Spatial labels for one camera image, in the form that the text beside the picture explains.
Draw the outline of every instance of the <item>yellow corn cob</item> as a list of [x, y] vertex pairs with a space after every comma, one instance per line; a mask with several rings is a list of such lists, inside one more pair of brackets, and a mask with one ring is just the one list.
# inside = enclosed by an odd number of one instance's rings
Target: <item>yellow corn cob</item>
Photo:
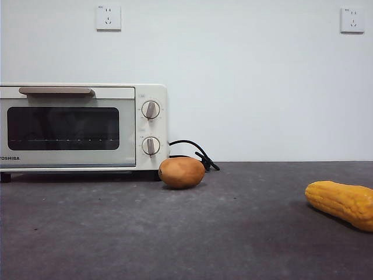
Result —
[[332, 181], [314, 182], [305, 189], [313, 207], [373, 232], [373, 190]]

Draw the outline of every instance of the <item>oven window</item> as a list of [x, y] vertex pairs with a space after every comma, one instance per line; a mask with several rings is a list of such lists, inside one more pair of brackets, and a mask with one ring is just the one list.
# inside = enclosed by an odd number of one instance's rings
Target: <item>oven window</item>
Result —
[[119, 111], [104, 107], [11, 107], [8, 147], [14, 151], [115, 150]]

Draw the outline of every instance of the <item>oven door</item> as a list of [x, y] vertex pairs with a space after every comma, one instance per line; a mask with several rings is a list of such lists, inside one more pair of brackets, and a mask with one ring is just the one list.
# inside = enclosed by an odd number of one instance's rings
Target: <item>oven door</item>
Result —
[[135, 89], [9, 87], [1, 168], [134, 167]]

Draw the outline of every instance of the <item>toshiba logo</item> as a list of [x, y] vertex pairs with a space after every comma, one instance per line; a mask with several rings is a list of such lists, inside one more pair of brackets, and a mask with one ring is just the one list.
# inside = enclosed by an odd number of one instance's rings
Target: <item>toshiba logo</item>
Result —
[[1, 156], [1, 160], [19, 160], [19, 156]]

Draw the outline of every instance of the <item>oven door handle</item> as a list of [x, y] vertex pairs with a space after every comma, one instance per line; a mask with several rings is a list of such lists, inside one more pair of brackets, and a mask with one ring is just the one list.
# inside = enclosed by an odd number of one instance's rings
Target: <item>oven door handle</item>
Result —
[[32, 95], [32, 96], [55, 96], [61, 95], [64, 96], [93, 96], [94, 91], [89, 87], [69, 87], [69, 86], [24, 86], [19, 88], [19, 93], [23, 95]]

